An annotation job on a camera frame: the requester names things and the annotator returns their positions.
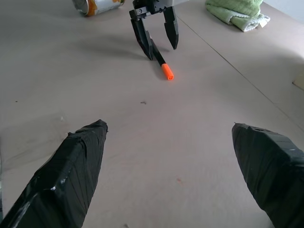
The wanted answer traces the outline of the black pen with orange cap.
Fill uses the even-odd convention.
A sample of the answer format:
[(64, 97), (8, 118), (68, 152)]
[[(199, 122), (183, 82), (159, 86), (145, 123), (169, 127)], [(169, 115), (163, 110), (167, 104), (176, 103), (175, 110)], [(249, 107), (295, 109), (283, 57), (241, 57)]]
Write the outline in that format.
[(172, 70), (170, 69), (169, 65), (166, 63), (166, 61), (162, 57), (160, 51), (158, 50), (157, 46), (155, 45), (155, 43), (152, 39), (151, 39), (151, 42), (152, 42), (153, 54), (154, 54), (157, 62), (161, 66), (161, 69), (162, 69), (164, 75), (166, 76), (166, 78), (168, 80), (173, 80), (174, 79), (174, 74), (173, 74)]

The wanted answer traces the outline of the silver and orange tin can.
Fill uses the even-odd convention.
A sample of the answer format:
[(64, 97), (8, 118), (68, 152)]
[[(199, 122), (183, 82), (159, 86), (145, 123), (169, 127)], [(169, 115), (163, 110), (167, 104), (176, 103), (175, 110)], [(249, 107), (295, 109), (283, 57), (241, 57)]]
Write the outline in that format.
[(72, 2), (81, 15), (90, 17), (121, 7), (125, 0), (72, 0)]

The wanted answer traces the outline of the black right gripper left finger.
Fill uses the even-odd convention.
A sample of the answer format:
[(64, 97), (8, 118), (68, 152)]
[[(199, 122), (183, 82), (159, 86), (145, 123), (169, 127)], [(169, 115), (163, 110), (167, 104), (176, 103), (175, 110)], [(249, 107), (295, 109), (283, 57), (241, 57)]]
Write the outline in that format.
[(26, 185), (0, 228), (82, 228), (108, 132), (97, 120), (69, 133)]

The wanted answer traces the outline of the pale yellow flat object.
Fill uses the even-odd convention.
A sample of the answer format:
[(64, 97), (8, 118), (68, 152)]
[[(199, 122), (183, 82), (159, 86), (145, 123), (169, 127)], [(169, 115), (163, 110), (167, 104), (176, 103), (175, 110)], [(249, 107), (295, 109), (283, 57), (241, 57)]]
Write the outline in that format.
[(293, 85), (296, 87), (300, 88), (301, 90), (304, 91), (304, 73), (298, 75), (294, 80), (293, 80)]

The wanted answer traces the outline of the green towel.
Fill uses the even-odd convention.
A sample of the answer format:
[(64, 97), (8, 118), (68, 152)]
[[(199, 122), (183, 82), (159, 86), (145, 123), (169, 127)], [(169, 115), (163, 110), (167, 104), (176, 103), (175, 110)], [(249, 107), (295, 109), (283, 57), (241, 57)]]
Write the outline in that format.
[(243, 32), (264, 27), (270, 17), (261, 13), (263, 0), (206, 0), (208, 12), (228, 25), (234, 25)]

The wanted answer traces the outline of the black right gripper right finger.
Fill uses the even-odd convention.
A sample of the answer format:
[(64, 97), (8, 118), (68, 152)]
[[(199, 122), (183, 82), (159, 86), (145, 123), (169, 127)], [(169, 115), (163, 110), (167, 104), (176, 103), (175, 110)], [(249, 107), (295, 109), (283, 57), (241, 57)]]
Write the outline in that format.
[(304, 152), (288, 137), (236, 123), (235, 155), (247, 187), (275, 228), (304, 228)]

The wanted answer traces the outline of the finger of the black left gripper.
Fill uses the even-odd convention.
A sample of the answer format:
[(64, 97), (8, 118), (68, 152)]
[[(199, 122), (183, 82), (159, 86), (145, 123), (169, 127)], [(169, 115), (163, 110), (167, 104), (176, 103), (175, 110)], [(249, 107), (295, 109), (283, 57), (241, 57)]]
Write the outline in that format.
[(134, 30), (138, 44), (142, 48), (144, 54), (150, 60), (153, 60), (152, 40), (150, 38), (149, 32), (145, 29), (144, 24), (143, 24), (143, 19), (148, 15), (147, 14), (143, 14), (143, 15), (139, 15), (139, 16), (130, 15), (130, 17), (131, 17), (131, 23), (132, 23), (133, 30)]
[(175, 14), (174, 7), (168, 7), (164, 12), (165, 18), (165, 31), (167, 37), (172, 45), (172, 48), (175, 50), (179, 42), (179, 32), (178, 32), (178, 23)]

